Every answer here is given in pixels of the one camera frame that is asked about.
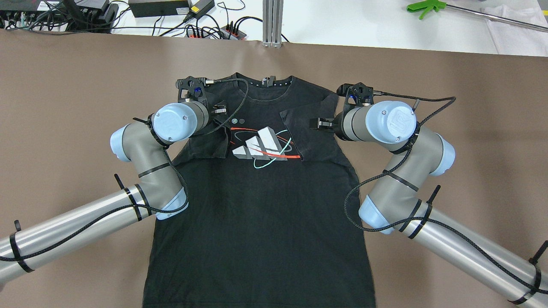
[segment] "light blue joint cap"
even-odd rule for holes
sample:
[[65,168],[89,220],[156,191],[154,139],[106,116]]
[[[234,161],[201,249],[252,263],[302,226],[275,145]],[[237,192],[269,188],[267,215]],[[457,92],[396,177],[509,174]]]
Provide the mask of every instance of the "light blue joint cap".
[[455,148],[449,142],[445,141],[445,139],[441,137],[440,134],[436,135],[438,135],[439,138],[442,140],[443,154],[442,160],[439,162],[438,168],[430,173],[430,175],[433,176],[444,174],[447,169],[451,168],[453,162],[455,162]]
[[156,134],[170,142],[187,139],[198,126],[198,118],[192,108],[179,102],[163,106],[152,118]]
[[[358,214],[359,217],[366,222],[366,224],[370,225],[374,229],[390,224],[376,208],[373,201],[369,198],[369,195],[367,195],[366,199],[363,201],[362,206],[359,208]],[[392,233],[392,231],[394,231],[394,228],[382,230],[381,233],[388,235]]]
[[[173,199],[171,199],[171,201],[168,202],[168,204],[165,205],[165,207],[163,207],[162,209],[163,210],[174,210],[174,209],[178,209],[181,207],[181,205],[185,204],[185,201],[186,201],[186,194],[185,194],[185,189],[182,189],[177,193],[177,195],[175,195],[175,197],[173,197]],[[184,211],[187,207],[189,207],[189,204],[187,203],[185,207],[183,207],[181,210],[177,211],[177,212],[173,212],[173,213],[156,213],[156,218],[159,219],[159,220],[164,220],[164,219],[167,219],[167,218],[170,218],[171,216],[175,216],[179,213],[181,213],[182,211]]]
[[416,115],[404,102],[385,100],[374,104],[366,115],[371,136],[385,144],[396,144],[413,135]]
[[130,162],[131,159],[129,159],[125,153],[124,153],[124,146],[122,145],[122,138],[124,136],[125,128],[128,126],[122,127],[121,129],[115,131],[110,136],[110,149],[112,150],[112,153],[116,155],[118,159],[120,159],[122,162]]

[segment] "black t-shirt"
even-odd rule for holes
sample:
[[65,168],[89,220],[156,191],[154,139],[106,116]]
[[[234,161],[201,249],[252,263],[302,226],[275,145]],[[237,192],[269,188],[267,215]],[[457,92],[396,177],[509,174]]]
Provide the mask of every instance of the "black t-shirt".
[[[156,221],[143,307],[374,307],[363,233],[343,212],[356,173],[332,133],[309,129],[337,95],[293,76],[269,88],[232,77],[250,83],[241,110],[174,160],[189,207]],[[229,114],[244,91],[207,88]],[[356,220],[358,206],[356,193]]]

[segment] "white cloth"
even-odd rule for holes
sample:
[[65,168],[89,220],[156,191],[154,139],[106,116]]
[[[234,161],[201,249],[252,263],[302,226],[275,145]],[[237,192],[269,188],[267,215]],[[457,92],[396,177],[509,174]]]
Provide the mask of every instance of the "white cloth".
[[[540,6],[513,10],[503,4],[496,8],[484,8],[483,11],[500,17],[548,27],[548,22],[546,22]],[[487,26],[499,54],[548,56],[548,33],[546,32],[490,20],[487,20]]]

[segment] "green gripper tool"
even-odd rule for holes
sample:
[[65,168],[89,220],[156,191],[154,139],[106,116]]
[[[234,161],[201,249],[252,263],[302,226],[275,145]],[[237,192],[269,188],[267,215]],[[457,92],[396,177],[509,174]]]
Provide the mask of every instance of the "green gripper tool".
[[422,20],[424,16],[431,10],[439,12],[439,10],[444,9],[446,5],[447,3],[441,2],[439,0],[426,0],[408,5],[407,11],[414,13],[424,10],[424,12],[419,17],[419,19]]

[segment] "white label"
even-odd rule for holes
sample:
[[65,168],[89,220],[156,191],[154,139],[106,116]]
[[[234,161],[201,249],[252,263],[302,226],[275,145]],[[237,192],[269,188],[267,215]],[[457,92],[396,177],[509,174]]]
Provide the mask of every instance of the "white label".
[[49,11],[52,9],[52,6],[59,4],[60,1],[40,1],[37,11]]
[[189,13],[189,8],[176,8],[177,15],[186,15]]

